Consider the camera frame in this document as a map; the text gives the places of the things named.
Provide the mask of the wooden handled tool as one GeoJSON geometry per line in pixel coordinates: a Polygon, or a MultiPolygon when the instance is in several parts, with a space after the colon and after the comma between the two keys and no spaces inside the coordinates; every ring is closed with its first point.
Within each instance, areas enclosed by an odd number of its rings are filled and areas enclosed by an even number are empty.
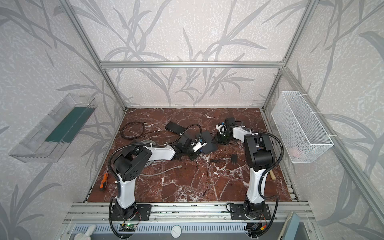
{"type": "Polygon", "coordinates": [[[275,174],[274,174],[274,172],[273,172],[273,170],[269,171],[269,175],[271,176],[272,181],[275,181],[277,179],[275,174]]]}

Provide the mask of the pink object in basket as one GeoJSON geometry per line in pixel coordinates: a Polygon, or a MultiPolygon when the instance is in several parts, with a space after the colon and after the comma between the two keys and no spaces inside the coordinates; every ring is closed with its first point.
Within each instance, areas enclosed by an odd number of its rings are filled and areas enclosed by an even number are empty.
{"type": "Polygon", "coordinates": [[[288,152],[292,159],[300,159],[304,154],[304,152],[297,147],[289,148],[288,152]]]}

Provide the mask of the round white gauge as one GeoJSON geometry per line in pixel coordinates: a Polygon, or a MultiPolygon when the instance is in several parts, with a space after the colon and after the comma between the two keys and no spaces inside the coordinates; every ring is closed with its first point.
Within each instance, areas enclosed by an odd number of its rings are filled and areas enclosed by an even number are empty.
{"type": "Polygon", "coordinates": [[[173,238],[177,239],[181,236],[182,234],[182,228],[181,226],[175,225],[171,229],[171,235],[173,238]]]}

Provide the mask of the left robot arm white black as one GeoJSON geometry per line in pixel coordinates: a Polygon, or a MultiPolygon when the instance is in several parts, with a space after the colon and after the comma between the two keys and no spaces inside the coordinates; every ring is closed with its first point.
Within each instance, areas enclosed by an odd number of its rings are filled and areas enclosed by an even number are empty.
{"type": "Polygon", "coordinates": [[[112,153],[108,159],[108,170],[116,179],[115,183],[118,187],[118,194],[116,197],[111,197],[109,202],[108,220],[109,225],[114,235],[119,240],[127,240],[132,234],[120,234],[113,224],[112,213],[116,213],[118,217],[124,221],[133,219],[140,212],[138,211],[135,198],[135,184],[136,178],[142,173],[147,162],[150,161],[170,161],[176,158],[176,155],[195,155],[207,143],[201,140],[202,127],[199,124],[189,125],[179,137],[171,143],[158,145],[149,142],[133,142],[125,145],[112,153]],[[199,128],[198,137],[188,145],[186,151],[179,148],[176,144],[182,136],[191,127],[199,128]]]}

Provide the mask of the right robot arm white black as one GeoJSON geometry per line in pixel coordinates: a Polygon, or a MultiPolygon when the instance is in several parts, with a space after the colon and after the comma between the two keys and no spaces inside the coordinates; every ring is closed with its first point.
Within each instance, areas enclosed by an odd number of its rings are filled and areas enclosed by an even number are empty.
{"type": "Polygon", "coordinates": [[[232,140],[244,143],[245,158],[250,168],[250,183],[243,205],[227,204],[232,220],[259,220],[256,225],[248,224],[246,234],[256,239],[272,226],[279,205],[279,195],[265,196],[267,176],[279,165],[284,156],[282,141],[275,135],[254,131],[239,124],[235,118],[227,118],[216,125],[216,141],[228,145],[232,140]]]}

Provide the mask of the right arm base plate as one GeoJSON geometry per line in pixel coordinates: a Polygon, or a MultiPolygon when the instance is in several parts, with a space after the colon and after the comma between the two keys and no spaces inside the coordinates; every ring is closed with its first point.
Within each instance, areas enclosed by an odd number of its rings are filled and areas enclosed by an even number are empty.
{"type": "Polygon", "coordinates": [[[265,203],[259,204],[234,204],[226,205],[227,211],[231,214],[231,220],[271,220],[271,211],[265,203]]]}

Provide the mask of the white plush toy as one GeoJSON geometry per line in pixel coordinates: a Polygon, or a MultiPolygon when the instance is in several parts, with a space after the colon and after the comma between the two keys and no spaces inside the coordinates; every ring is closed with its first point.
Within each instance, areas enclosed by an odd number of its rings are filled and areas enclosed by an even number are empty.
{"type": "Polygon", "coordinates": [[[96,227],[96,225],[89,226],[85,233],[76,234],[74,240],[91,240],[91,235],[94,233],[96,227]]]}

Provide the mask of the clear plastic wall bin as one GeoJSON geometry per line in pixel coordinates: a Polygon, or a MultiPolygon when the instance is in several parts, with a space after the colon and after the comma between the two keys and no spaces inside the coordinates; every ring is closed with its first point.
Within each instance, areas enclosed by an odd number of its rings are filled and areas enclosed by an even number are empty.
{"type": "Polygon", "coordinates": [[[67,94],[9,155],[23,163],[56,163],[98,104],[96,98],[67,94]]]}

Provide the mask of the grey blue panel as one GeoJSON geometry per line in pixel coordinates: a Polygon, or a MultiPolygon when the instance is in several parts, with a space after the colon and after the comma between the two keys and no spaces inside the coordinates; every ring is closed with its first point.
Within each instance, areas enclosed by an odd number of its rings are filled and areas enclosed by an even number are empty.
{"type": "Polygon", "coordinates": [[[277,240],[294,240],[299,228],[299,224],[301,222],[301,218],[295,212],[291,212],[277,238],[277,240]]]}

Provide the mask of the green lit circuit board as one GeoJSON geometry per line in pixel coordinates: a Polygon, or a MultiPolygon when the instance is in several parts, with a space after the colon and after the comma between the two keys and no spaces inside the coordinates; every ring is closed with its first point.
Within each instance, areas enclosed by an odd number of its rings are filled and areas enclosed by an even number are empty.
{"type": "Polygon", "coordinates": [[[120,224],[119,232],[135,232],[138,224],[120,224]]]}

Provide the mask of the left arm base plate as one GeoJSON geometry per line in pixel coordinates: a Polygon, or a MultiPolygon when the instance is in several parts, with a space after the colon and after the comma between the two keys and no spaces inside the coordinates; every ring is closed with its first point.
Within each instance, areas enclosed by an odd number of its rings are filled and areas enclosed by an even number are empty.
{"type": "Polygon", "coordinates": [[[112,221],[148,221],[151,214],[152,205],[133,204],[127,209],[123,209],[119,204],[115,204],[111,209],[112,221]]]}

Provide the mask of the orange handled screwdriver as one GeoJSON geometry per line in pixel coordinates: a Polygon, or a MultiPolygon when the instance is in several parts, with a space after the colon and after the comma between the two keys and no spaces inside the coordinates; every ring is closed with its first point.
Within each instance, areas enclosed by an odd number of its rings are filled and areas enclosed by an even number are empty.
{"type": "Polygon", "coordinates": [[[102,192],[107,189],[108,177],[109,177],[109,172],[108,172],[108,170],[106,170],[106,172],[104,173],[103,178],[101,180],[100,187],[99,187],[99,190],[102,192]]]}

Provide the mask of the black ribbed network switch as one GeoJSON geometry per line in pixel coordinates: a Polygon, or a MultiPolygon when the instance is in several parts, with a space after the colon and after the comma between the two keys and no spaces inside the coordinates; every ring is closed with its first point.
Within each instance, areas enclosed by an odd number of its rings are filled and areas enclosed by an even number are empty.
{"type": "Polygon", "coordinates": [[[182,127],[179,124],[174,123],[172,121],[166,124],[165,129],[177,135],[182,135],[183,132],[186,130],[185,127],[182,127]]]}

